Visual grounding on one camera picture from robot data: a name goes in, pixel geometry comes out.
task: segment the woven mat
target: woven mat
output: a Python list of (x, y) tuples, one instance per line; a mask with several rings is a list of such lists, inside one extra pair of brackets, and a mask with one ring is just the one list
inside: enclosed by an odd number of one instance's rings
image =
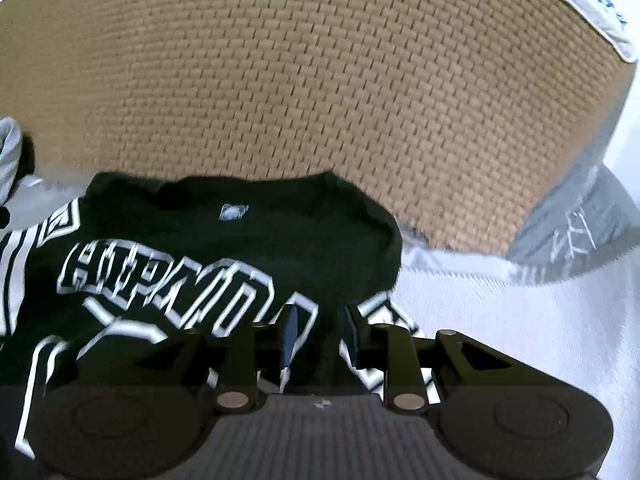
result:
[(560, 0), (6, 0), (0, 30), (0, 115), (39, 164), (332, 168), (494, 254), (631, 69)]

